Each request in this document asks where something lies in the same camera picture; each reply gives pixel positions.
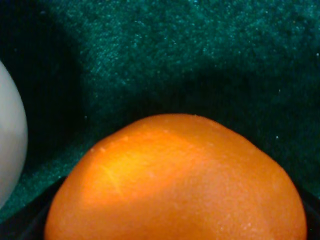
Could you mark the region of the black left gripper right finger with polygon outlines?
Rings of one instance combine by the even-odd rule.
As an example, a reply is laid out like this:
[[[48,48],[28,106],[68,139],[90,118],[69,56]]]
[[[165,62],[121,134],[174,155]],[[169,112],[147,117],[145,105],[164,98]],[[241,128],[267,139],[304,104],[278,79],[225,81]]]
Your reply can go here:
[[[305,210],[307,240],[320,240],[320,199],[300,186],[297,190]]]

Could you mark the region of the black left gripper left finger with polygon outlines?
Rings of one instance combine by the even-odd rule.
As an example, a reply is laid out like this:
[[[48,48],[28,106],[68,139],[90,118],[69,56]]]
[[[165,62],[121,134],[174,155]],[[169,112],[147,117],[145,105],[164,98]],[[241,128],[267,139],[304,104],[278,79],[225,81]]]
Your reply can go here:
[[[0,224],[1,240],[43,240],[52,200],[65,181],[63,176],[38,197]]]

